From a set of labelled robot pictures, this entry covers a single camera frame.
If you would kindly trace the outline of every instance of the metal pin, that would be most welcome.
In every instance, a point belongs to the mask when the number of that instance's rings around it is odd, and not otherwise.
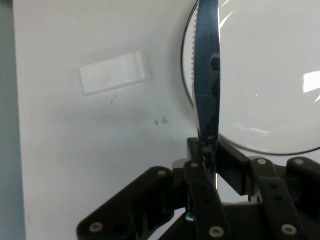
[[[294,162],[295,162],[296,164],[301,165],[301,164],[304,164],[305,161],[303,161],[303,160],[300,159],[300,158],[297,158],[297,159],[294,160]]]
[[[199,164],[196,163],[196,162],[192,162],[192,163],[190,164],[190,166],[193,167],[193,168],[197,168],[197,167],[199,166]]]
[[[96,233],[100,232],[104,228],[103,224],[99,221],[92,223],[89,227],[90,232]]]
[[[295,235],[297,233],[297,229],[295,226],[291,225],[291,224],[283,224],[281,226],[281,231],[286,234],[286,235]]]
[[[264,165],[264,164],[266,164],[267,163],[267,161],[266,160],[264,160],[264,159],[258,159],[257,161],[256,161],[258,164],[262,164],[262,165]]]
[[[158,175],[165,175],[166,171],[165,170],[159,170],[157,173],[158,173]]]
[[[209,228],[209,235],[213,238],[220,238],[225,234],[225,231],[220,226],[212,226]]]

